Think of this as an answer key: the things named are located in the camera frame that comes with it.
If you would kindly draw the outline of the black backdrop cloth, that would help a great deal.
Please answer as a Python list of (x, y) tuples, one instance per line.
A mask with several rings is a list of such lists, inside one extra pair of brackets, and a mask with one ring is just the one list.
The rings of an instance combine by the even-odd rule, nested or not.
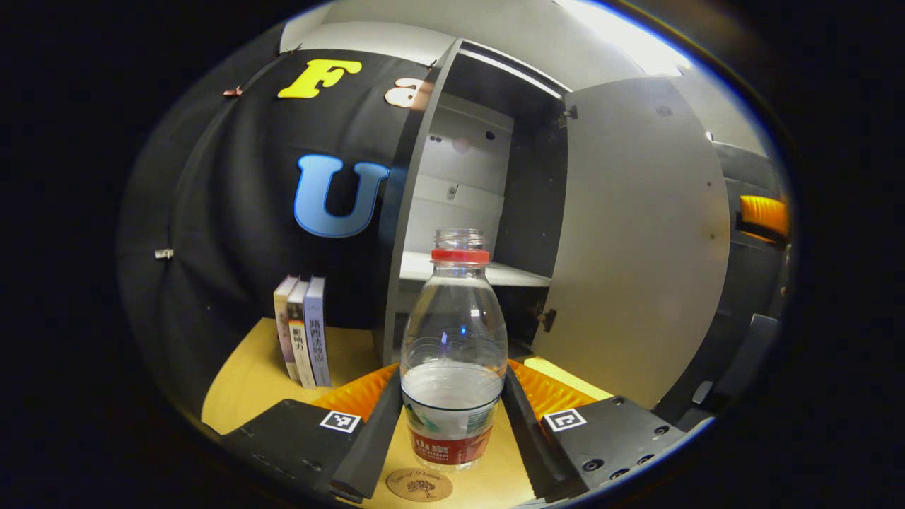
[[(158, 125), (136, 162), (117, 232), (117, 277), (140, 351), (178, 409), (200, 418), (216, 375), (286, 275), (326, 279), (327, 326), (374, 349), (388, 290), (416, 99), (432, 66), (349, 49), (233, 56)], [(710, 329), (652, 409), (679, 418), (699, 387), (717, 405), (746, 386), (759, 347), (755, 315), (782, 317), (786, 245), (736, 229), (738, 197), (788, 203), (782, 165), (721, 141), (687, 100), (720, 161), (728, 193), (728, 267)], [(240, 97), (224, 90), (242, 87)], [(172, 259), (154, 251), (171, 248)]]

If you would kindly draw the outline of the round wooden coaster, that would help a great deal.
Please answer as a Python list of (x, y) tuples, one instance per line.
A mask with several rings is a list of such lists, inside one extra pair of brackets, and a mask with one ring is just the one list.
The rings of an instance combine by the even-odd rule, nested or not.
[(387, 488), (394, 495), (414, 502), (436, 502), (452, 495), (452, 480), (440, 471), (423, 468), (395, 470), (385, 477)]

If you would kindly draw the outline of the grey cabinet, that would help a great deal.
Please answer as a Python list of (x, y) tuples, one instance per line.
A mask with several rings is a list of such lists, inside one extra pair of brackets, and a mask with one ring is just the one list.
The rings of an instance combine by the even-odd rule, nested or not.
[(432, 66), (416, 99), (387, 296), (374, 331), (382, 364), (399, 358), (405, 322), (433, 270), (429, 252), (439, 228), (484, 232), (487, 275), (512, 356), (529, 355), (537, 332), (549, 328), (568, 183), (568, 136), (559, 124), (566, 91), (526, 62), (463, 38)]

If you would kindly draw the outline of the beige cabinet door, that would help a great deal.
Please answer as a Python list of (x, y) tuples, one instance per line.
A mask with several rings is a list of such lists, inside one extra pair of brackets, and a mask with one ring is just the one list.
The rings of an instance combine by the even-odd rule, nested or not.
[(668, 78), (566, 96), (568, 176), (535, 354), (652, 409), (699, 350), (728, 267), (720, 161)]

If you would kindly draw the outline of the pale pink book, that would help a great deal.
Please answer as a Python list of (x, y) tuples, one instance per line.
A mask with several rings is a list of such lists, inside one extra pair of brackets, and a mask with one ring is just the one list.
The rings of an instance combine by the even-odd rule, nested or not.
[(281, 357), (285, 363), (288, 376), (295, 382), (300, 382), (300, 375), (294, 357), (292, 347), (290, 325), (288, 324), (288, 297), (298, 283), (298, 277), (288, 275), (274, 290), (274, 316), (276, 321), (277, 336), (280, 341)]

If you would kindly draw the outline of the white book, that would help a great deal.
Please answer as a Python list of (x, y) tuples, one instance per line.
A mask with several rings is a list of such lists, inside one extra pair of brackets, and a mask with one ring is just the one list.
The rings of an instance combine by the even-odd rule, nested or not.
[(300, 277), (293, 277), (291, 281), (293, 286), (286, 300), (286, 318), (298, 381), (300, 381), (301, 387), (304, 387), (304, 389), (316, 389), (317, 384), (313, 374), (313, 365), (311, 364), (310, 354), (308, 354), (305, 320), (304, 299), (308, 292), (308, 282), (301, 280)]

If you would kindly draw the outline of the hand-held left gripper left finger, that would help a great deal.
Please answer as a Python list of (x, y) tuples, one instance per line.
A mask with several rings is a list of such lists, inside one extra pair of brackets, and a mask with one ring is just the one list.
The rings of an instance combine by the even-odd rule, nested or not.
[(325, 505), (375, 495), (402, 411), (397, 364), (314, 404), (282, 399), (221, 437), (221, 445), (294, 496)]

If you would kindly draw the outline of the clear plastic bottle red label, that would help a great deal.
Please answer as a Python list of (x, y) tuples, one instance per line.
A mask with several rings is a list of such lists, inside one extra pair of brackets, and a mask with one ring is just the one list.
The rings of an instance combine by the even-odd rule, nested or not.
[(473, 467), (489, 444), (508, 369), (508, 333), (486, 270), (484, 232), (442, 228), (433, 273), (405, 325), (400, 386), (411, 448), (424, 466)]

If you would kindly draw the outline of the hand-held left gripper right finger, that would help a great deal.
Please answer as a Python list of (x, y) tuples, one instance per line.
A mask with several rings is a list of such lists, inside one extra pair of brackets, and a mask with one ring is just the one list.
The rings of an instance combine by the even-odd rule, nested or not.
[(593, 399), (509, 361), (502, 391), (538, 499), (573, 502), (627, 482), (690, 436), (627, 397)]

